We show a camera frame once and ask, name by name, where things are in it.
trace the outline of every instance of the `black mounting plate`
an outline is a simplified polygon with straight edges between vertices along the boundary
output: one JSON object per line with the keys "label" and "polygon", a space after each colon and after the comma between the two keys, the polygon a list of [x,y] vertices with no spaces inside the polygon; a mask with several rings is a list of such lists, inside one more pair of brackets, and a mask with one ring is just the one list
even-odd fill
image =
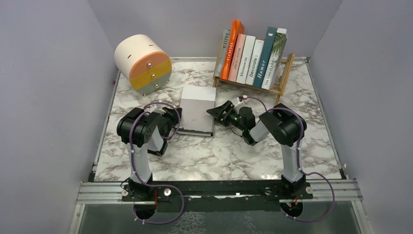
{"label": "black mounting plate", "polygon": [[[222,181],[152,181],[153,185],[172,185],[179,188],[185,196],[185,211],[280,211],[281,199],[312,199],[313,195],[305,190],[309,183],[294,194],[288,194],[281,180],[222,180]],[[124,202],[155,201],[159,212],[177,212],[181,198],[174,189],[164,194],[166,187],[154,187],[146,197],[129,192],[122,197]]]}

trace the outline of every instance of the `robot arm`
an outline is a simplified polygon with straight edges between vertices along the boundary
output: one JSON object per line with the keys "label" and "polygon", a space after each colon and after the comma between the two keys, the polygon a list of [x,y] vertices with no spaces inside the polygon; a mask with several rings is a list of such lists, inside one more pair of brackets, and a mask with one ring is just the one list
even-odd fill
{"label": "robot arm", "polygon": [[[276,105],[288,109],[282,103]],[[255,116],[250,107],[241,107],[236,111],[234,104],[227,101],[223,105],[206,111],[216,121],[224,126],[232,124],[242,131],[244,141],[249,145],[255,145],[263,140],[269,133],[280,143],[283,159],[282,181],[289,192],[300,190],[305,183],[305,176],[298,170],[296,145],[300,136],[300,121],[290,112],[275,110],[272,113],[265,112],[260,115],[260,121],[255,123]],[[307,124],[302,117],[304,130]]]}
{"label": "robot arm", "polygon": [[[122,142],[127,144],[126,148],[128,149],[130,160],[131,146],[129,133],[133,122],[143,112],[143,109],[134,108],[119,121],[116,129],[117,134],[121,136]],[[162,137],[167,137],[172,127],[176,124],[178,124],[178,117],[175,111],[169,108],[163,108],[163,111],[153,111],[139,120],[132,135],[132,143],[134,148],[133,154],[135,155],[134,167],[139,171],[139,175],[144,182],[150,181],[152,176],[148,163],[148,153],[157,156],[162,156],[165,153],[168,143]],[[131,180],[140,184],[133,171],[131,172]]]}

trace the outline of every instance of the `orange book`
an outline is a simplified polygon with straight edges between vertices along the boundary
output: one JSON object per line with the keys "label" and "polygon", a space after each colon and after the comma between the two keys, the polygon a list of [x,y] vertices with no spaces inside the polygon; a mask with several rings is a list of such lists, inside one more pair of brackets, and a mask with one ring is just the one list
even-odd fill
{"label": "orange book", "polygon": [[222,67],[221,79],[228,79],[235,43],[237,42],[238,34],[243,33],[244,25],[241,23],[241,21],[234,19],[232,21],[231,33],[229,34],[228,48],[226,50],[224,66]]}

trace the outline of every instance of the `glass panel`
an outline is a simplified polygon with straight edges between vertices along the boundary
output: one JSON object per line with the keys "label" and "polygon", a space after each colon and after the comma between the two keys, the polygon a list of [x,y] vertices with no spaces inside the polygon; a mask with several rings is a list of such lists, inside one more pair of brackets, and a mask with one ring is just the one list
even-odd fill
{"label": "glass panel", "polygon": [[[300,218],[317,218],[331,202],[307,202]],[[150,220],[165,221],[175,213],[156,213]],[[281,212],[188,212],[166,225],[142,225],[135,222],[132,205],[86,205],[80,226],[81,234],[157,233],[157,234],[359,234],[351,202],[338,202],[326,219],[302,223],[286,218]]]}

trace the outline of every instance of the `screw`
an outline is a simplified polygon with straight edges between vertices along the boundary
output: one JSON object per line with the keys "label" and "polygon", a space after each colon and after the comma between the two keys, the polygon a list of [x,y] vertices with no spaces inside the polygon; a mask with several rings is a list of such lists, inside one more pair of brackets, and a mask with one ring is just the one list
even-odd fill
{"label": "screw", "polygon": [[126,190],[122,190],[122,196],[127,196],[129,193]]}
{"label": "screw", "polygon": [[271,189],[268,188],[268,187],[266,187],[266,188],[264,189],[264,193],[265,193],[265,195],[270,195],[270,194],[271,194]]}
{"label": "screw", "polygon": [[165,190],[164,190],[165,196],[169,196],[170,193],[171,193],[170,189],[165,189]]}
{"label": "screw", "polygon": [[308,186],[307,188],[305,188],[305,191],[306,191],[308,194],[312,194],[312,193],[313,193],[313,188],[311,188],[310,186]]}

